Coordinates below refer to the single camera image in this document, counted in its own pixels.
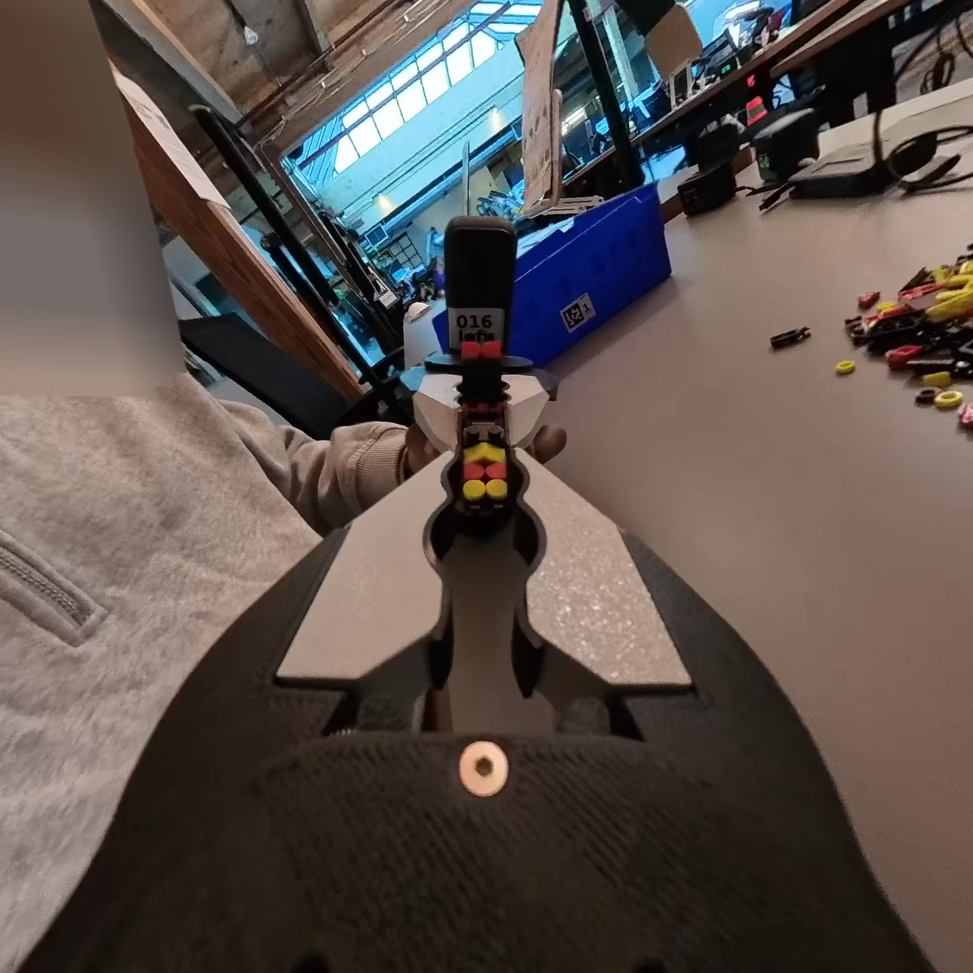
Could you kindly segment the wooden office desk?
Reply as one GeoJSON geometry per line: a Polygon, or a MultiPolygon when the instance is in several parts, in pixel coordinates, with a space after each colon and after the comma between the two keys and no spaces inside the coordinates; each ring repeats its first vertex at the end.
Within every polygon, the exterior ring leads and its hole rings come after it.
{"type": "Polygon", "coordinates": [[[801,20],[786,35],[764,47],[717,83],[691,95],[647,130],[632,137],[632,149],[648,155],[684,143],[693,128],[744,107],[755,97],[769,104],[773,84],[819,60],[835,45],[875,22],[888,21],[913,6],[908,1],[832,1],[801,20]]]}

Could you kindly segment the flat black power adapter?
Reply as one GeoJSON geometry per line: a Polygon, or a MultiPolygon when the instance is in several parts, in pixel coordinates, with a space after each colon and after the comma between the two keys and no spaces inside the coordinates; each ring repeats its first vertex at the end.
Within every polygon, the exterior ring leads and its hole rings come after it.
{"type": "Polygon", "coordinates": [[[796,200],[861,199],[882,193],[891,183],[887,165],[876,161],[866,143],[827,153],[790,179],[796,200]]]}

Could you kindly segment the pile of lego pieces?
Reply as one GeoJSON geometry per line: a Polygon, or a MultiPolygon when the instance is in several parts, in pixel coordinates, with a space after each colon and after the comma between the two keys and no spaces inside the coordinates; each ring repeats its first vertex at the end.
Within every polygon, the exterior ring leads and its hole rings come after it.
{"type": "Polygon", "coordinates": [[[972,246],[921,268],[898,291],[846,318],[853,349],[921,384],[971,383],[972,246]]]}

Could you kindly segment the blue plastic bin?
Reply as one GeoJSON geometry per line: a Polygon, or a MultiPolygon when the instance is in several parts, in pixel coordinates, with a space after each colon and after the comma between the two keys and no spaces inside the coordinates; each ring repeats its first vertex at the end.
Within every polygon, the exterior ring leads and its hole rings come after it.
{"type": "MultiPolygon", "coordinates": [[[[546,366],[671,272],[655,183],[550,227],[517,254],[510,350],[546,366]]],[[[444,319],[433,319],[442,350],[444,319]]]]}

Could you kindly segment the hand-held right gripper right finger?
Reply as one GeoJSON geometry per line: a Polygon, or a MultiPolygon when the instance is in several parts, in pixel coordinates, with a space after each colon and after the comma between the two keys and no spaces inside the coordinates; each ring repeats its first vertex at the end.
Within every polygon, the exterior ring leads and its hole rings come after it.
{"type": "Polygon", "coordinates": [[[516,455],[516,683],[564,712],[574,699],[692,692],[675,638],[624,532],[547,467],[516,455]]]}

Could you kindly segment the person's left hand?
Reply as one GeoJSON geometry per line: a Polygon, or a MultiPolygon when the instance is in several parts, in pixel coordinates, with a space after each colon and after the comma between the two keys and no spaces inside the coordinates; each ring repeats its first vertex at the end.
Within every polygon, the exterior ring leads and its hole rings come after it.
{"type": "MultiPolygon", "coordinates": [[[[565,449],[566,442],[567,435],[563,428],[546,424],[539,428],[527,451],[543,464],[558,456],[565,449]]],[[[412,424],[405,436],[404,478],[408,479],[440,455],[439,449],[429,441],[421,427],[412,424]]]]}

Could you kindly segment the black red yellow lego assembly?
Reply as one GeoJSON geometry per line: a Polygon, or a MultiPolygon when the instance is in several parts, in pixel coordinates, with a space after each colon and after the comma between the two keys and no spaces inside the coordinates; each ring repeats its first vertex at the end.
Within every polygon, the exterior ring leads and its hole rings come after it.
{"type": "Polygon", "coordinates": [[[460,344],[457,385],[458,493],[456,509],[464,529],[487,537],[502,528],[510,511],[509,386],[497,340],[460,344]]]}

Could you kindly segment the small black charger cube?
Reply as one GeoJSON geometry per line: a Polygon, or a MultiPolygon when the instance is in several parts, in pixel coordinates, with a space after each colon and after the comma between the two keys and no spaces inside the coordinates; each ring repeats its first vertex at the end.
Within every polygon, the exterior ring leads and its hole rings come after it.
{"type": "Polygon", "coordinates": [[[715,211],[736,198],[732,161],[713,164],[685,178],[676,188],[680,211],[692,218],[715,211]]]}

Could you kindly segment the white paper notice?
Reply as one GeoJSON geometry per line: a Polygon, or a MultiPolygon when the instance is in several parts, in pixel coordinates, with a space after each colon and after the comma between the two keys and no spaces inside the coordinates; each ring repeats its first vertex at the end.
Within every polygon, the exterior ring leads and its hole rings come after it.
{"type": "Polygon", "coordinates": [[[133,110],[164,155],[192,187],[196,196],[229,211],[223,196],[148,94],[138,84],[120,73],[114,65],[112,65],[112,73],[116,86],[128,107],[133,110]]]}

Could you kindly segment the person's left forearm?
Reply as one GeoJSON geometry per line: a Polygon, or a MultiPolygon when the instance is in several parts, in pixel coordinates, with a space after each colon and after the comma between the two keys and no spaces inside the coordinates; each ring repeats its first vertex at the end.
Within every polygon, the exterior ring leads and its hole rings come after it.
{"type": "Polygon", "coordinates": [[[407,429],[369,422],[313,440],[292,427],[275,435],[275,478],[291,506],[324,536],[392,493],[407,477],[407,429]]]}

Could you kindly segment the wooden post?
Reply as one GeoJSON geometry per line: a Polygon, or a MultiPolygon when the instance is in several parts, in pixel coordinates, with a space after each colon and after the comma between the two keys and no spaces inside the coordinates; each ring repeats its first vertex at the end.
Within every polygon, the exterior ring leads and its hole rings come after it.
{"type": "Polygon", "coordinates": [[[231,211],[199,199],[124,100],[133,146],[148,197],[276,347],[321,375],[347,401],[361,396],[358,378],[268,262],[231,211]]]}

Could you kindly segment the person's grey sweater torso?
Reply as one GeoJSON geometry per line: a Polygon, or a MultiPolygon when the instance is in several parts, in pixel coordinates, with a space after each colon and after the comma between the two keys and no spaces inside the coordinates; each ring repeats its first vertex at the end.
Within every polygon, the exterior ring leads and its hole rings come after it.
{"type": "Polygon", "coordinates": [[[318,541],[273,422],[183,379],[2,397],[2,971],[80,882],[210,645],[318,541]]]}

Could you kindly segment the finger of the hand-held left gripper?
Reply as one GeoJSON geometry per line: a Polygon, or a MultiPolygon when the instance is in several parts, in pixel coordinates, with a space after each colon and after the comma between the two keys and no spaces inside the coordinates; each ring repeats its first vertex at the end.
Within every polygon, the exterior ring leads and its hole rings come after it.
{"type": "Polygon", "coordinates": [[[461,412],[459,383],[460,374],[456,370],[410,371],[410,402],[414,414],[410,453],[415,458],[435,458],[455,452],[461,412]]]}
{"type": "Polygon", "coordinates": [[[550,394],[536,376],[504,376],[506,429],[510,446],[528,446],[541,426],[550,394]]]}

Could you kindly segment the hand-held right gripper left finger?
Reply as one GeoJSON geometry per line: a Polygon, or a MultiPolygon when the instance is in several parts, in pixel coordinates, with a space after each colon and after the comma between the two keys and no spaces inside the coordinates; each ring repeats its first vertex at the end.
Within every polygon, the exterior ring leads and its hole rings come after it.
{"type": "Polygon", "coordinates": [[[280,686],[393,699],[415,718],[445,626],[429,531],[451,459],[437,457],[351,523],[277,668],[280,686]]]}

